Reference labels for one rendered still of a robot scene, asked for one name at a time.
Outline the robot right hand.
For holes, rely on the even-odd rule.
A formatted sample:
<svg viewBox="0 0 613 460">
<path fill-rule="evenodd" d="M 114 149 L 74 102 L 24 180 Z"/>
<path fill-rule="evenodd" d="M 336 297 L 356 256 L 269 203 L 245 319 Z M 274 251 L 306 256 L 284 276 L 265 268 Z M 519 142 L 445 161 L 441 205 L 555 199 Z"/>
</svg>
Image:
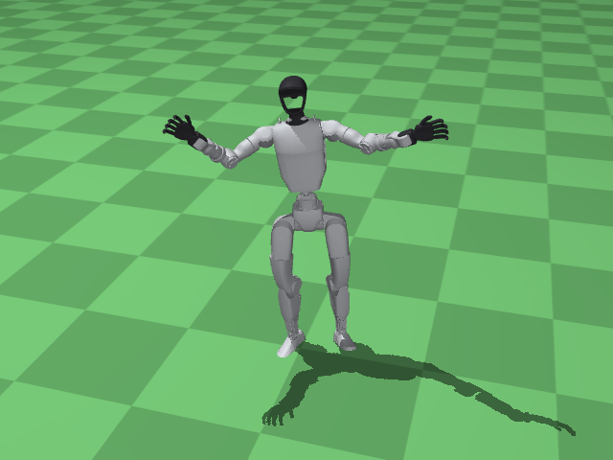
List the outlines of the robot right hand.
<svg viewBox="0 0 613 460">
<path fill-rule="evenodd" d="M 176 119 L 179 122 L 179 124 L 173 119 L 174 120 Z M 174 115 L 173 119 L 168 119 L 168 124 L 165 124 L 165 129 L 163 129 L 164 134 L 168 133 L 168 134 L 174 135 L 174 137 L 180 140 L 187 140 L 188 144 L 192 146 L 194 149 L 195 147 L 193 146 L 193 144 L 198 140 L 198 138 L 201 138 L 205 142 L 208 142 L 205 136 L 203 136 L 198 131 L 194 131 L 194 126 L 192 126 L 192 122 L 191 122 L 189 115 L 185 115 L 185 119 L 187 120 L 187 122 L 180 119 L 177 115 Z M 172 126 L 170 123 L 176 125 L 176 127 Z M 175 132 L 167 129 L 168 127 L 175 130 Z"/>
</svg>

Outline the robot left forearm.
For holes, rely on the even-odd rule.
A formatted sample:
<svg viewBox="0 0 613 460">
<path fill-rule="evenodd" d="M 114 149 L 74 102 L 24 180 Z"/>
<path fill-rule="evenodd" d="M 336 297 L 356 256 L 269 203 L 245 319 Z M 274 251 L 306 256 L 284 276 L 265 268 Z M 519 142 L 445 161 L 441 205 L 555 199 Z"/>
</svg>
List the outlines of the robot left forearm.
<svg viewBox="0 0 613 460">
<path fill-rule="evenodd" d="M 376 135 L 374 139 L 375 148 L 378 151 L 385 151 L 388 149 L 397 149 L 397 148 L 406 148 L 412 144 L 410 136 L 404 135 L 398 137 L 398 131 L 394 131 L 393 133 L 374 133 Z"/>
</svg>

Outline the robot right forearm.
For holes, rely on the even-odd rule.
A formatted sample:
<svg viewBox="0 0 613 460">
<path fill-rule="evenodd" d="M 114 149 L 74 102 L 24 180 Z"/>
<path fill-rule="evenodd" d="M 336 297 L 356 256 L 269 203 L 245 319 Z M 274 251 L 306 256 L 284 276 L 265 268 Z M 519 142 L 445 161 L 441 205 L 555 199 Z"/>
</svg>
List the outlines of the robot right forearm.
<svg viewBox="0 0 613 460">
<path fill-rule="evenodd" d="M 208 142 L 205 142 L 201 138 L 198 138 L 193 146 L 197 150 L 202 151 L 203 154 L 209 156 L 213 162 L 219 163 L 223 161 L 226 156 L 226 148 L 217 145 L 210 138 L 207 138 L 207 140 Z"/>
</svg>

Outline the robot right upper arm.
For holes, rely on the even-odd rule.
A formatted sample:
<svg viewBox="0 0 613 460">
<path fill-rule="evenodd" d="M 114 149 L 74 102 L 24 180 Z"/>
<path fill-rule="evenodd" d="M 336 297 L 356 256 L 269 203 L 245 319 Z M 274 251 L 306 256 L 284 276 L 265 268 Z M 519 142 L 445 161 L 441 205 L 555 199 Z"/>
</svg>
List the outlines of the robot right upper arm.
<svg viewBox="0 0 613 460">
<path fill-rule="evenodd" d="M 226 156 L 220 163 L 226 169 L 233 169 L 239 161 L 247 158 L 260 148 L 270 148 L 273 145 L 275 126 L 259 127 L 251 136 L 240 142 L 234 150 L 225 149 Z"/>
</svg>

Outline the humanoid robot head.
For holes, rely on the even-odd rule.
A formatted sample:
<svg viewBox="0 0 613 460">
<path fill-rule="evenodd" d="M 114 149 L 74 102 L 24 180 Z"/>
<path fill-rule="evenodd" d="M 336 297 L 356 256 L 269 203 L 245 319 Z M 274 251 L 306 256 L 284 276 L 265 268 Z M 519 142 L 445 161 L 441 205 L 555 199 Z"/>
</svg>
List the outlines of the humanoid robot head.
<svg viewBox="0 0 613 460">
<path fill-rule="evenodd" d="M 285 106 L 284 98 L 290 97 L 291 99 L 296 99 L 299 96 L 303 97 L 302 107 L 288 109 Z M 279 97 L 284 111 L 289 115 L 289 118 L 292 120 L 290 122 L 286 121 L 288 125 L 299 126 L 308 121 L 308 119 L 301 120 L 302 117 L 306 116 L 303 110 L 305 108 L 307 99 L 307 84 L 302 78 L 298 76 L 289 76 L 283 79 L 279 87 Z"/>
</svg>

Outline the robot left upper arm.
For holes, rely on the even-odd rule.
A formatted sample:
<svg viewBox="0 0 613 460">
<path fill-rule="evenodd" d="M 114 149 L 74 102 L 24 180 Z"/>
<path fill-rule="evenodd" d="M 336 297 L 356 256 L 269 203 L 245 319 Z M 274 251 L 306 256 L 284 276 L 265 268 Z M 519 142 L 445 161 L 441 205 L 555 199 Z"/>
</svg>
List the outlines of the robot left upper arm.
<svg viewBox="0 0 613 460">
<path fill-rule="evenodd" d="M 337 121 L 328 120 L 320 122 L 323 135 L 331 142 L 344 143 L 350 147 L 360 149 L 365 154 L 371 154 L 376 151 L 373 133 L 368 133 L 365 137 L 358 131 L 343 126 Z"/>
</svg>

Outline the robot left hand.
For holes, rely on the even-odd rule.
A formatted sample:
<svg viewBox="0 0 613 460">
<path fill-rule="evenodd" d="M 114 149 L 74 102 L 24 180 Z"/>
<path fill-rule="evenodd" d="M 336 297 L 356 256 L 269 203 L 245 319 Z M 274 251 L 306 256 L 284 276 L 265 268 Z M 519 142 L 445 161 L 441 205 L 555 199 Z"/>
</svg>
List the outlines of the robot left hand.
<svg viewBox="0 0 613 460">
<path fill-rule="evenodd" d="M 410 136 L 411 141 L 412 141 L 412 144 L 410 146 L 415 145 L 418 140 L 420 140 L 420 141 L 431 141 L 433 139 L 441 139 L 441 138 L 448 140 L 448 136 L 445 135 L 445 134 L 434 135 L 434 134 L 438 134 L 438 133 L 446 133 L 446 134 L 448 134 L 448 130 L 447 129 L 437 129 L 437 130 L 434 130 L 434 129 L 440 128 L 440 127 L 447 128 L 447 125 L 445 125 L 443 123 L 443 119 L 437 119 L 437 120 L 434 120 L 434 121 L 432 121 L 430 123 L 427 122 L 430 119 L 432 119 L 432 116 L 426 116 L 420 122 L 419 125 L 416 125 L 414 130 L 412 128 L 404 130 L 404 131 L 400 132 L 397 136 L 401 137 L 401 136 L 404 136 L 404 135 L 408 134 Z M 441 123 L 441 124 L 435 125 L 437 123 Z"/>
</svg>

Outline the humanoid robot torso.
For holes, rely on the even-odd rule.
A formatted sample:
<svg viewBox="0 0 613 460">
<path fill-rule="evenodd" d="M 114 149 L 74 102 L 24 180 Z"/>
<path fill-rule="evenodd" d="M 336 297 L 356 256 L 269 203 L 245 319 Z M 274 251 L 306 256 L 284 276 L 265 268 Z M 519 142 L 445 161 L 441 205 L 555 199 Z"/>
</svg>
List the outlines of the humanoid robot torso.
<svg viewBox="0 0 613 460">
<path fill-rule="evenodd" d="M 291 193 L 300 193 L 293 203 L 295 231 L 324 230 L 324 205 L 313 193 L 321 188 L 327 169 L 326 138 L 320 119 L 304 116 L 308 121 L 290 126 L 289 117 L 275 124 L 273 142 L 281 177 Z"/>
</svg>

